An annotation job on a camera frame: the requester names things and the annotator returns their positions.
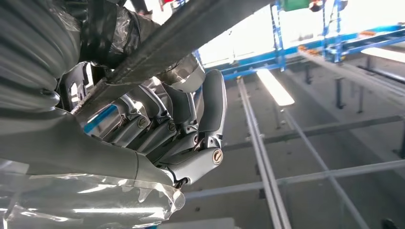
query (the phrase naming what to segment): metal rod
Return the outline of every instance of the metal rod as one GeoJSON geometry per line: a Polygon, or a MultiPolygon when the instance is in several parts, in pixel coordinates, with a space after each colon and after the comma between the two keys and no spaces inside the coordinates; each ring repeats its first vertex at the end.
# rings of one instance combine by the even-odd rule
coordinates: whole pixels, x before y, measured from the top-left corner
{"type": "Polygon", "coordinates": [[[342,78],[335,79],[336,82],[336,107],[338,109],[343,109],[344,104],[342,103],[342,85],[341,85],[342,78]]]}
{"type": "Polygon", "coordinates": [[[350,81],[350,98],[354,98],[356,95],[356,90],[355,90],[356,84],[353,81],[350,81]]]}
{"type": "Polygon", "coordinates": [[[403,133],[403,136],[402,136],[401,149],[399,151],[399,156],[402,159],[405,158],[405,122],[404,122],[403,126],[404,126],[404,133],[403,133]]]}
{"type": "Polygon", "coordinates": [[[389,80],[393,80],[395,82],[405,84],[405,78],[402,77],[402,76],[399,76],[399,75],[396,75],[396,74],[393,74],[393,73],[390,73],[390,72],[387,72],[387,71],[384,71],[384,70],[381,70],[381,69],[378,69],[378,68],[365,68],[363,66],[357,66],[357,67],[361,68],[361,69],[364,69],[364,70],[366,70],[368,72],[380,75],[380,76],[382,76],[384,78],[387,78],[389,80]]]}
{"type": "Polygon", "coordinates": [[[280,119],[278,118],[278,105],[276,101],[273,99],[273,112],[274,112],[274,119],[276,121],[276,129],[280,129],[280,119]]]}
{"type": "Polygon", "coordinates": [[[363,94],[364,94],[364,87],[359,86],[359,110],[357,111],[358,114],[363,113],[363,94]]]}
{"type": "Polygon", "coordinates": [[[295,183],[300,183],[300,182],[325,179],[328,176],[332,176],[335,178],[350,177],[350,176],[357,176],[357,175],[363,175],[363,174],[368,174],[368,173],[381,172],[381,171],[386,171],[386,170],[391,170],[391,169],[397,169],[397,168],[402,168],[402,167],[405,167],[405,160],[381,162],[381,163],[365,165],[365,166],[335,169],[335,170],[330,170],[328,172],[311,173],[311,174],[305,174],[305,175],[300,175],[300,176],[295,176],[295,177],[281,178],[281,179],[277,180],[277,183],[295,184],[295,183]]]}
{"type": "MultiPolygon", "coordinates": [[[[377,164],[365,165],[365,166],[357,166],[351,168],[342,168],[342,169],[335,169],[330,170],[329,172],[319,172],[319,173],[311,173],[305,174],[295,177],[286,177],[277,179],[278,185],[289,185],[301,182],[308,182],[314,180],[321,180],[325,179],[328,176],[333,176],[335,178],[340,177],[350,177],[350,176],[358,176],[363,174],[393,170],[405,167],[405,160],[397,160],[397,161],[389,161],[389,162],[382,162],[377,164]]],[[[227,186],[227,187],[219,187],[219,188],[212,188],[202,191],[196,192],[189,192],[185,193],[187,199],[194,199],[194,198],[203,198],[203,197],[210,197],[228,193],[235,193],[235,192],[243,192],[243,191],[251,191],[263,188],[263,182],[253,182],[248,184],[241,184],[241,185],[234,185],[234,186],[227,186]]]]}
{"type": "Polygon", "coordinates": [[[268,0],[188,2],[145,39],[105,80],[99,81],[72,113],[79,122],[87,121],[94,112],[131,91],[134,85],[142,84],[157,73],[165,71],[268,4],[268,0]]]}
{"type": "Polygon", "coordinates": [[[280,12],[281,12],[280,0],[276,0],[276,8],[277,8],[276,29],[277,29],[277,35],[278,35],[279,52],[280,52],[280,57],[281,57],[280,69],[281,69],[281,71],[284,71],[284,69],[286,68],[286,57],[284,55],[284,45],[283,45],[283,38],[281,36],[282,34],[281,34],[281,27],[280,27],[280,12]]]}
{"type": "Polygon", "coordinates": [[[316,149],[314,148],[312,143],[305,136],[304,132],[302,132],[301,128],[299,127],[299,125],[297,124],[297,122],[294,120],[294,118],[291,116],[291,114],[289,113],[289,111],[287,109],[284,110],[284,114],[287,117],[289,117],[290,121],[292,122],[292,124],[295,127],[295,130],[299,133],[302,140],[305,142],[308,149],[310,150],[312,155],[315,157],[317,162],[320,164],[322,169],[327,172],[329,181],[332,183],[333,188],[336,190],[338,195],[342,198],[342,200],[346,204],[346,206],[349,209],[350,213],[353,215],[354,220],[359,224],[361,229],[370,229],[368,227],[367,223],[364,221],[363,217],[360,215],[360,213],[357,210],[356,206],[350,200],[349,196],[347,196],[346,192],[343,190],[343,188],[340,186],[340,184],[336,181],[335,177],[330,175],[330,170],[329,170],[328,166],[322,160],[319,153],[316,151],[316,149]]]}
{"type": "MultiPolygon", "coordinates": [[[[387,116],[387,117],[369,118],[369,119],[358,120],[358,121],[354,121],[354,122],[317,125],[317,126],[306,128],[303,131],[306,136],[311,137],[311,136],[335,133],[335,132],[339,132],[339,131],[352,130],[352,129],[356,129],[356,128],[363,128],[363,127],[368,127],[368,126],[373,126],[373,125],[381,125],[381,124],[386,124],[386,123],[399,122],[399,121],[403,121],[403,117],[401,115],[393,115],[393,116],[387,116]]],[[[265,144],[271,144],[271,143],[276,143],[276,142],[281,142],[281,141],[288,141],[288,140],[296,139],[296,138],[299,138],[299,134],[296,131],[284,131],[283,133],[280,133],[278,135],[264,138],[263,141],[265,144]]],[[[251,147],[251,146],[252,146],[252,144],[250,142],[243,142],[243,143],[224,146],[222,149],[224,152],[227,152],[227,151],[241,149],[241,148],[247,148],[247,147],[251,147]]]]}
{"type": "Polygon", "coordinates": [[[247,91],[243,79],[242,78],[238,79],[237,84],[241,94],[242,103],[247,118],[247,124],[249,127],[249,132],[251,134],[251,140],[253,148],[255,150],[260,175],[263,180],[263,186],[266,194],[267,203],[269,204],[270,214],[272,217],[274,228],[291,229],[291,225],[288,220],[288,215],[284,207],[280,191],[278,189],[273,169],[271,168],[271,164],[268,159],[263,139],[260,137],[257,120],[255,118],[252,106],[247,96],[247,91]]]}
{"type": "Polygon", "coordinates": [[[336,36],[336,55],[335,55],[335,62],[341,61],[341,50],[342,50],[342,43],[341,43],[341,0],[335,0],[336,11],[337,11],[337,29],[336,32],[338,35],[336,36]]]}
{"type": "Polygon", "coordinates": [[[312,83],[311,75],[309,73],[309,64],[305,65],[305,83],[308,85],[312,83]]]}
{"type": "Polygon", "coordinates": [[[254,182],[254,183],[241,184],[241,185],[233,185],[233,186],[227,186],[227,187],[206,189],[206,190],[196,191],[196,192],[186,192],[186,193],[184,193],[184,195],[185,195],[186,199],[195,199],[195,198],[211,197],[211,196],[217,196],[217,195],[228,194],[228,193],[258,190],[258,189],[262,189],[262,188],[264,188],[263,182],[259,181],[259,182],[254,182]]]}
{"type": "Polygon", "coordinates": [[[375,67],[374,58],[373,58],[372,56],[370,56],[370,55],[367,56],[367,59],[366,59],[366,67],[367,67],[368,69],[372,69],[372,68],[375,67]]]}
{"type": "Polygon", "coordinates": [[[322,56],[326,57],[326,21],[325,21],[325,3],[326,0],[322,0],[322,19],[323,19],[323,31],[322,31],[322,56]]]}

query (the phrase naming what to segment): silver robotic arm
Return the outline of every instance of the silver robotic arm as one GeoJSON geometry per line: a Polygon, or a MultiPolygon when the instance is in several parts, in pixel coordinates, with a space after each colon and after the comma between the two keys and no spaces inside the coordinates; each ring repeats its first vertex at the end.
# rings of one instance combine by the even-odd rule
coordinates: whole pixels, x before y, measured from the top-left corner
{"type": "MultiPolygon", "coordinates": [[[[224,157],[221,150],[221,141],[227,103],[225,84],[221,72],[218,70],[208,72],[202,88],[204,113],[198,128],[197,138],[195,138],[196,135],[193,132],[183,138],[189,140],[187,136],[193,135],[194,145],[190,144],[189,148],[184,149],[185,144],[176,144],[173,146],[176,150],[172,150],[170,156],[159,162],[160,165],[166,167],[173,174],[177,187],[181,187],[183,184],[193,184],[220,165],[224,157]]],[[[195,112],[194,109],[185,109],[184,114],[189,111],[195,112]]]]}

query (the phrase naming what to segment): robotic hand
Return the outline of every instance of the robotic hand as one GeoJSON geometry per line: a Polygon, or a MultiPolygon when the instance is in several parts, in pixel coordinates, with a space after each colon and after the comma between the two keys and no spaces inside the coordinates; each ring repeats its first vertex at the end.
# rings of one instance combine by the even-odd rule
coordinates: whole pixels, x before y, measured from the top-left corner
{"type": "Polygon", "coordinates": [[[159,97],[144,85],[128,95],[140,101],[148,114],[132,110],[125,125],[104,140],[145,155],[155,166],[170,175],[177,188],[192,184],[216,168],[223,159],[221,141],[227,109],[224,79],[220,71],[206,74],[202,84],[204,112],[200,125],[191,93],[163,85],[173,106],[173,118],[159,97]]]}

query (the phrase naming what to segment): blue steel frame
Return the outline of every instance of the blue steel frame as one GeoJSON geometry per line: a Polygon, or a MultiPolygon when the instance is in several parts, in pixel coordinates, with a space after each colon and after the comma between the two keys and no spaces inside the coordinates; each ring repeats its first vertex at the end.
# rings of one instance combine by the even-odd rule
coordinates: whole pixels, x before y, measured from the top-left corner
{"type": "Polygon", "coordinates": [[[231,80],[238,76],[249,75],[255,73],[259,68],[281,69],[282,71],[286,68],[286,52],[284,50],[283,40],[281,36],[281,26],[280,26],[280,12],[281,5],[280,1],[276,0],[275,4],[277,10],[277,20],[273,14],[273,8],[270,6],[272,29],[273,29],[273,39],[274,39],[274,52],[262,54],[266,58],[260,58],[254,61],[254,58],[248,58],[238,61],[238,66],[232,66],[232,64],[223,64],[216,66],[214,68],[206,68],[206,71],[211,69],[219,69],[224,75],[225,80],[231,80]]]}
{"type": "Polygon", "coordinates": [[[325,15],[325,3],[326,0],[322,0],[322,18],[323,18],[323,30],[322,30],[322,56],[327,58],[327,47],[329,44],[326,43],[326,35],[329,33],[329,26],[332,21],[333,11],[336,10],[337,15],[337,36],[334,39],[335,44],[333,45],[336,49],[334,53],[334,62],[340,62],[342,56],[342,39],[341,39],[341,0],[334,0],[332,12],[330,14],[330,19],[328,24],[326,24],[326,15],[325,15]]]}
{"type": "Polygon", "coordinates": [[[276,33],[273,33],[274,37],[278,38],[278,47],[276,47],[276,44],[274,44],[275,49],[278,52],[278,64],[279,67],[282,71],[285,70],[286,68],[286,56],[285,56],[285,52],[284,52],[284,45],[283,45],[283,39],[281,36],[281,25],[280,25],[280,12],[281,12],[281,5],[280,5],[280,0],[276,0],[276,10],[277,10],[277,23],[275,23],[275,18],[271,18],[271,20],[274,22],[275,27],[276,27],[276,33]]]}

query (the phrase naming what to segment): fluorescent light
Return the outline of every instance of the fluorescent light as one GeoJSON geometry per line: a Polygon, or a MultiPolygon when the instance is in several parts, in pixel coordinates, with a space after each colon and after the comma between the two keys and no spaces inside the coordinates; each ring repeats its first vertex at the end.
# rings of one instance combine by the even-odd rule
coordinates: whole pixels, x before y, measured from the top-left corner
{"type": "Polygon", "coordinates": [[[362,53],[405,63],[405,53],[401,52],[394,52],[379,48],[368,48],[363,50],[362,53]]]}
{"type": "Polygon", "coordinates": [[[269,70],[260,69],[256,74],[279,106],[288,106],[295,102],[269,70]]]}
{"type": "Polygon", "coordinates": [[[79,208],[73,209],[76,213],[156,213],[164,208],[79,208]]]}

